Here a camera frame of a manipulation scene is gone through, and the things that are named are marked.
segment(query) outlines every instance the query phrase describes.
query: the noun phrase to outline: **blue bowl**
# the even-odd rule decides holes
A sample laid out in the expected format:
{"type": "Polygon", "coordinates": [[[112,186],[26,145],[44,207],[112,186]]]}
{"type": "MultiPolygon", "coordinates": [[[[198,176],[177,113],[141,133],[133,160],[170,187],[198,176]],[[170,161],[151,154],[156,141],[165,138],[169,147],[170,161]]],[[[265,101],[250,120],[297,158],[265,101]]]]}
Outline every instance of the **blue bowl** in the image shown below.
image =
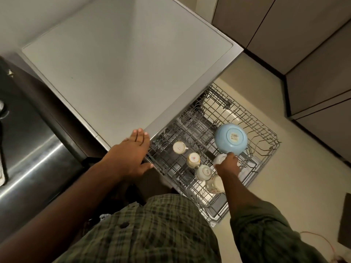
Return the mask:
{"type": "Polygon", "coordinates": [[[222,153],[242,153],[248,145],[248,137],[244,130],[236,124],[223,124],[214,134],[214,141],[222,153]]]}

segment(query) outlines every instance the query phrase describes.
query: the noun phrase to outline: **hand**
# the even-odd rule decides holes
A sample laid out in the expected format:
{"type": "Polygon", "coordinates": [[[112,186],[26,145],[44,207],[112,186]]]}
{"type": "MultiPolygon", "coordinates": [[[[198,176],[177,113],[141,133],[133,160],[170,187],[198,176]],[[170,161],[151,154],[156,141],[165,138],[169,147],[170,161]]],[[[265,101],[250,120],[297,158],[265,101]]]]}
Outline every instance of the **hand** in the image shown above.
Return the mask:
{"type": "Polygon", "coordinates": [[[125,178],[142,176],[148,169],[153,168],[151,163],[143,163],[150,146],[150,137],[147,132],[139,128],[134,129],[131,136],[114,145],[98,165],[116,176],[117,181],[125,178]]]}
{"type": "Polygon", "coordinates": [[[234,155],[233,152],[229,152],[227,157],[221,164],[216,164],[214,166],[220,177],[225,175],[235,175],[239,176],[240,168],[238,166],[238,157],[234,155]]]}

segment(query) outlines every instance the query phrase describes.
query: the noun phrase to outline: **shirt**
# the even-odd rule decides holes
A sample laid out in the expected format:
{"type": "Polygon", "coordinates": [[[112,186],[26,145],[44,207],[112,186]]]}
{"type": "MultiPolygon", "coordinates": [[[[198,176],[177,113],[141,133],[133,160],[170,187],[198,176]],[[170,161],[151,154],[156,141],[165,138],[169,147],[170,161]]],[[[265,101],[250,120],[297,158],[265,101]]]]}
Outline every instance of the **shirt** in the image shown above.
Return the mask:
{"type": "MultiPolygon", "coordinates": [[[[323,262],[271,203],[238,210],[230,221],[246,262],[323,262]]],[[[94,226],[59,262],[220,262],[217,238],[195,204],[181,195],[133,203],[94,226]]]]}

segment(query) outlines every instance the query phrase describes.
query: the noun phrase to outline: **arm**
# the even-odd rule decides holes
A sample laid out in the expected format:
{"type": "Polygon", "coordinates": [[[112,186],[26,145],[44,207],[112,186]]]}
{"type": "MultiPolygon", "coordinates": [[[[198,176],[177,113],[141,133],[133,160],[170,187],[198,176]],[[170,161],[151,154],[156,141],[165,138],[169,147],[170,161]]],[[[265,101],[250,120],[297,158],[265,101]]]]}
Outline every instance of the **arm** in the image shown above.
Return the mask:
{"type": "Polygon", "coordinates": [[[239,180],[238,158],[228,153],[215,167],[222,178],[230,211],[230,225],[243,263],[323,262],[312,246],[301,241],[280,211],[252,194],[239,180]]]}
{"type": "Polygon", "coordinates": [[[47,208],[0,246],[0,262],[50,262],[113,187],[153,166],[141,165],[150,145],[142,129],[113,146],[106,156],[47,208]]]}

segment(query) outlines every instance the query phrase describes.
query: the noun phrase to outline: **brown cabinet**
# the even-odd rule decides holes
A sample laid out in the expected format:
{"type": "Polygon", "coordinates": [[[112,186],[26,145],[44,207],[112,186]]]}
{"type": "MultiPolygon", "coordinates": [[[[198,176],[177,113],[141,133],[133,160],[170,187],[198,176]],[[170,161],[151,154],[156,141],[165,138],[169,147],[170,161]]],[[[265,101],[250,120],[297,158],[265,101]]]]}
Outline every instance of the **brown cabinet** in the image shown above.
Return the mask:
{"type": "MultiPolygon", "coordinates": [[[[286,75],[291,113],[351,90],[350,75],[351,22],[286,75]]],[[[335,98],[334,103],[339,101],[340,97],[335,98]]]]}
{"type": "Polygon", "coordinates": [[[212,24],[247,47],[274,0],[218,0],[212,24]]]}
{"type": "Polygon", "coordinates": [[[296,121],[351,162],[350,99],[296,121]]]}
{"type": "Polygon", "coordinates": [[[275,0],[247,48],[286,74],[350,17],[351,0],[275,0]]]}

